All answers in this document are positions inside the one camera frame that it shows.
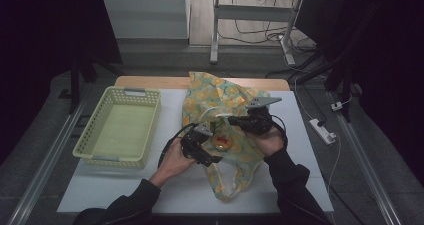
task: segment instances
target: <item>person's left hand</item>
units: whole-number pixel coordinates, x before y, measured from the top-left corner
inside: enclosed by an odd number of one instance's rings
[[[158,170],[149,179],[158,188],[161,188],[168,179],[180,175],[196,163],[196,160],[184,157],[180,140],[181,138],[174,139]]]

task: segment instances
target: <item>white tabletop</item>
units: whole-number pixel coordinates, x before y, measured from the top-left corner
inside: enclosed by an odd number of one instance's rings
[[[286,124],[293,161],[310,171],[308,190],[321,208],[333,211],[324,181],[313,153],[305,125],[293,92],[272,91],[281,102],[272,104],[270,113],[282,118]],[[184,89],[161,89],[162,110],[153,139],[147,165],[142,170],[105,168],[87,165],[80,161],[59,205],[58,212],[75,213],[86,208],[107,208],[121,195],[130,195],[142,178],[148,179],[157,167],[159,155],[168,141],[181,128],[181,106],[186,95]],[[234,174],[231,164],[224,160],[220,169],[226,170],[224,180],[231,184]],[[163,214],[263,214],[278,213],[277,194],[269,176],[268,165],[262,163],[254,174],[252,183],[230,202],[215,198],[205,168],[194,165],[182,175],[169,180],[163,187],[153,213]]]

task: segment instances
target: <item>hand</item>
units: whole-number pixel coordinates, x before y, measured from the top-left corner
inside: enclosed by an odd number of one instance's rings
[[[149,179],[158,188],[161,188],[168,179],[180,175],[196,163],[196,160],[184,157],[180,140],[181,138],[174,139],[158,170]]]
[[[283,138],[281,137],[280,131],[276,127],[272,127],[269,132],[256,135],[253,133],[245,132],[246,137],[252,139],[259,150],[265,155],[265,157],[269,157],[274,154],[276,151],[284,148],[285,144],[283,144]]]

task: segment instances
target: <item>power outlet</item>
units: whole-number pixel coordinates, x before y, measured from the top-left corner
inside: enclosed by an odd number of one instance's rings
[[[318,133],[318,135],[322,138],[325,144],[330,145],[336,141],[336,134],[329,133],[324,126],[318,126],[318,119],[312,119],[309,121],[312,128]]]

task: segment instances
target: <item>basket handle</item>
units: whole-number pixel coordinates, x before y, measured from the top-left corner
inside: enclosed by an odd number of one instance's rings
[[[126,88],[124,88],[124,92],[128,96],[137,96],[137,97],[145,97],[146,96],[146,89],[144,89],[144,88],[126,87]]]
[[[114,157],[114,156],[93,155],[92,159],[93,160],[101,160],[101,161],[119,162],[119,157]]]

